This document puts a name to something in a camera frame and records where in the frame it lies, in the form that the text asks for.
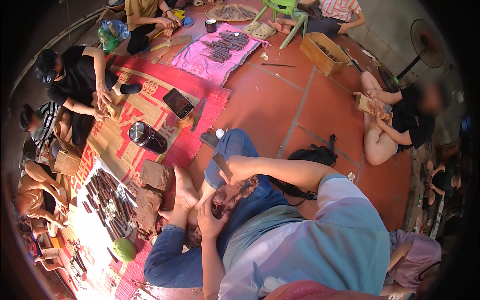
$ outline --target black and white striped shirt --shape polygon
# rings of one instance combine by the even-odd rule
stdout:
[[[50,101],[38,108],[38,110],[43,115],[43,124],[44,128],[42,131],[31,132],[32,140],[35,145],[40,149],[41,152],[45,149],[45,147],[52,142],[53,139],[53,124],[55,123],[55,119],[57,118],[57,113],[60,108],[60,105],[57,103]]]

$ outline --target blue jeans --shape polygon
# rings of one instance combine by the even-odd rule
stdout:
[[[250,137],[241,129],[229,130],[216,146],[216,153],[221,153],[226,161],[234,155],[258,157]],[[220,168],[211,160],[205,170],[205,180],[214,189],[226,184],[219,172]],[[223,259],[232,235],[245,222],[274,206],[289,205],[280,192],[273,191],[267,176],[259,175],[258,180],[258,187],[249,197],[238,201],[218,236],[220,259]],[[203,286],[202,248],[182,253],[185,233],[184,229],[173,225],[163,228],[145,262],[144,275],[148,282],[163,288]]]
[[[289,20],[292,19],[292,17],[290,16],[284,16],[283,18],[289,19]],[[339,19],[334,19],[334,18],[325,18],[319,21],[308,20],[307,33],[321,32],[324,35],[326,35],[328,38],[334,38],[335,36],[338,35],[338,31],[340,30],[340,25],[338,25],[337,23],[343,24],[346,22]]]

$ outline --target phone screen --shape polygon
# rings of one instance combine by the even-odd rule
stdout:
[[[177,89],[172,89],[166,94],[163,101],[179,119],[185,118],[193,110],[193,105]]]

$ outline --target pink cloth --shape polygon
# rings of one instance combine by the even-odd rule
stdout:
[[[398,230],[396,246],[413,242],[406,257],[402,257],[389,272],[390,276],[401,286],[417,291],[419,275],[431,265],[442,259],[442,247],[434,239],[413,232]]]
[[[220,39],[218,33],[227,30],[233,32],[239,31],[230,24],[218,24],[215,33],[207,33],[201,36],[198,40],[188,44],[177,54],[170,64],[176,68],[209,80],[218,86],[223,86],[227,82],[230,73],[232,73],[232,71],[238,66],[242,65],[247,57],[257,49],[259,45],[262,45],[264,48],[269,45],[267,41],[262,41],[253,36],[249,36],[249,43],[240,51],[231,50],[230,54],[232,57],[224,63],[216,62],[203,56],[208,55],[208,52],[204,49],[209,47],[202,44],[202,41],[209,43],[212,41],[218,41]]]

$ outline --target green fruit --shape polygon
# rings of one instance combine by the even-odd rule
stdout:
[[[131,240],[120,238],[113,242],[113,254],[115,254],[121,262],[129,263],[135,260],[137,250]]]

